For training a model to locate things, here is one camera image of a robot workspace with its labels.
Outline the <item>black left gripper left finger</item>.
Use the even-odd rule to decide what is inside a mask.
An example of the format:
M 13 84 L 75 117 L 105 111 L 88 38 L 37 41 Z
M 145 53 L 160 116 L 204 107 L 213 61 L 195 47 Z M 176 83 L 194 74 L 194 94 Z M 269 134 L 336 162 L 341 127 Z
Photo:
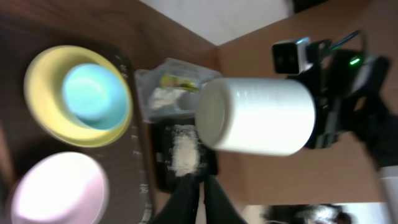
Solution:
M 197 217 L 200 185 L 193 174 L 180 179 L 179 185 L 151 224 L 194 224 Z

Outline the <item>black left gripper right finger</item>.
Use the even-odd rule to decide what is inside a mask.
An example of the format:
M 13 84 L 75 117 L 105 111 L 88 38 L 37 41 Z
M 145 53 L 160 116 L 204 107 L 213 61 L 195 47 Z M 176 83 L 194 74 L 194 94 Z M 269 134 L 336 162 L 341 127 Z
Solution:
M 206 178 L 204 193 L 207 224 L 246 224 L 215 176 Z

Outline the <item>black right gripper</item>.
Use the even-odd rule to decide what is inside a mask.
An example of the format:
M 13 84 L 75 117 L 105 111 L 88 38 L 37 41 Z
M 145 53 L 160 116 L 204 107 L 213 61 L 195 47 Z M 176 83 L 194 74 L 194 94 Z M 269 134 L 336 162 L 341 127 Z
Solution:
M 306 147 L 321 149 L 337 141 L 342 131 L 363 134 L 387 119 L 389 110 L 379 92 L 390 60 L 371 55 L 361 39 L 359 50 L 344 49 L 345 40 L 311 42 L 307 47 L 312 67 L 290 79 L 304 84 L 315 102 L 315 125 Z

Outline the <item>rice food scraps pile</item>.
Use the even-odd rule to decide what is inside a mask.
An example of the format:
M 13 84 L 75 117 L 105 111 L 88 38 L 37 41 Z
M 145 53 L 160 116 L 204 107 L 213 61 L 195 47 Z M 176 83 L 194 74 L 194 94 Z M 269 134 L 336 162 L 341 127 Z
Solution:
M 194 125 L 176 124 L 172 127 L 171 170 L 176 177 L 195 174 L 201 167 L 200 147 Z

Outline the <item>white cup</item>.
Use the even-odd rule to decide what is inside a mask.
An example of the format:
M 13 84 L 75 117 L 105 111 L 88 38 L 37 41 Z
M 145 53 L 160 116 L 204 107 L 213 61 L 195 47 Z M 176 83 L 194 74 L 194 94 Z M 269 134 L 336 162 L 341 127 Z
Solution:
M 204 145 L 217 151 L 289 156 L 313 132 L 312 94 L 295 80 L 218 78 L 202 89 L 195 126 Z

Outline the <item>white napkin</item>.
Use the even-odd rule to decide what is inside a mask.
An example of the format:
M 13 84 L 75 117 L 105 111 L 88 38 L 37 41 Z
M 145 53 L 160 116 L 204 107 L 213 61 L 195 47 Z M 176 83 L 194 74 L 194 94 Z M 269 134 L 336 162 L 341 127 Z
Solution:
M 149 108 L 158 110 L 168 105 L 174 105 L 185 93 L 188 91 L 176 88 L 156 88 L 149 98 Z

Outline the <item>green orange snack wrapper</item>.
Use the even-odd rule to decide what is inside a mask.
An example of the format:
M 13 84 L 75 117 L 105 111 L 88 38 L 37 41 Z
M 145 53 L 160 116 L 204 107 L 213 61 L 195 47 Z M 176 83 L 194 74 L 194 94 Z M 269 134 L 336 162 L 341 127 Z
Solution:
M 195 81 L 171 74 L 165 74 L 160 79 L 160 86 L 162 88 L 176 88 L 186 91 L 197 91 L 199 89 Z

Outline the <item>light blue bowl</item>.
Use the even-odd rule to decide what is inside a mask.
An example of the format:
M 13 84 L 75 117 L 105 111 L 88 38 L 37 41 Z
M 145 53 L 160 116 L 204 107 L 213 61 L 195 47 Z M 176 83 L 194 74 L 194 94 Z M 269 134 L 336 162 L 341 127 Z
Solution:
M 92 129 L 118 128 L 129 113 L 125 83 L 114 72 L 93 63 L 68 71 L 62 82 L 62 99 L 68 111 Z

